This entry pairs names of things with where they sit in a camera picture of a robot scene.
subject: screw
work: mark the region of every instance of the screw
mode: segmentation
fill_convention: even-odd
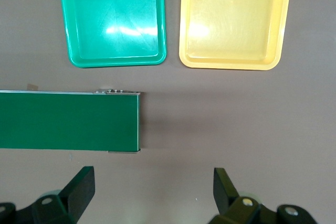
[[[52,202],[53,199],[51,198],[45,198],[44,200],[42,200],[41,204],[42,205],[46,205],[46,204],[49,204],[50,202]]]
[[[243,204],[247,207],[252,207],[253,206],[252,200],[250,200],[248,198],[243,199]]]
[[[285,211],[286,211],[286,213],[288,213],[289,215],[292,215],[292,216],[299,215],[299,213],[296,211],[296,209],[292,208],[292,207],[286,207]]]

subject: gray tabletop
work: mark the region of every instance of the gray tabletop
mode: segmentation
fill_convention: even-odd
[[[79,69],[60,0],[0,0],[0,89],[143,92],[140,153],[0,150],[0,201],[23,208],[93,165],[96,195],[79,223],[204,224],[217,213],[213,168],[224,167],[270,209],[299,205],[334,223],[336,0],[290,0],[269,71],[183,66],[180,1],[166,0],[161,65]]]

